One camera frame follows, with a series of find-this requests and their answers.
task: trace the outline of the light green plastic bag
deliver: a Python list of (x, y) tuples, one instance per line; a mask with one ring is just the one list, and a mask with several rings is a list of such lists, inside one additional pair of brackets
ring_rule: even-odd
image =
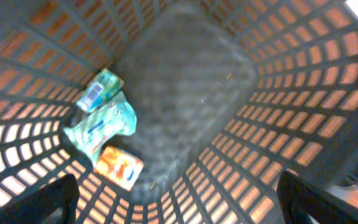
[(101, 146), (116, 134), (130, 136), (136, 129), (136, 115), (123, 92), (64, 132), (78, 150), (84, 152), (95, 167)]
[(91, 113), (99, 106), (110, 101), (123, 84), (123, 80), (107, 68), (104, 68), (98, 73), (76, 104), (83, 111)]

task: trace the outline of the grid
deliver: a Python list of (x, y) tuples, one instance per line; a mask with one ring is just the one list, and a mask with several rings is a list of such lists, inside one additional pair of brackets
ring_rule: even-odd
[(72, 156), (59, 124), (94, 71), (117, 60), (173, 1), (47, 1), (4, 30), (0, 207), (71, 173), (79, 223), (272, 223), (281, 171), (316, 180), (311, 174), (326, 157), (350, 134), (358, 139), (358, 20), (344, 1), (197, 2), (250, 55), (259, 84), (148, 205), (131, 203)]

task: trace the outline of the orange and white package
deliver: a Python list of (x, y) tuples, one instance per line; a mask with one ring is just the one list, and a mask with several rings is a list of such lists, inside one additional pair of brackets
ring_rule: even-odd
[(95, 171), (131, 191), (143, 169), (143, 162), (113, 146), (107, 146), (96, 164)]

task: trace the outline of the crate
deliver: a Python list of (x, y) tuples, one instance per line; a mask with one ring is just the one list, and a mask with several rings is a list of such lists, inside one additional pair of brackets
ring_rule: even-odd
[[(139, 123), (131, 192), (62, 124), (109, 67)], [(0, 0), (0, 208), (74, 174), (78, 223), (283, 223), (283, 170), (358, 162), (358, 1)]]

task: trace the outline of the food wrapper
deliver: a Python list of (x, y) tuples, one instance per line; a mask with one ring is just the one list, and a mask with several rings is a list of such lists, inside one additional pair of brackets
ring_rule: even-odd
[(123, 80), (104, 68), (98, 73), (76, 104), (83, 111), (92, 113), (96, 108), (110, 101), (123, 84)]
[(131, 191), (143, 166), (143, 162), (135, 156), (108, 146), (99, 158), (95, 171), (123, 189)]
[(130, 136), (136, 129), (136, 115), (123, 92), (72, 128), (63, 128), (73, 145), (84, 152), (95, 167), (101, 146), (116, 134)]

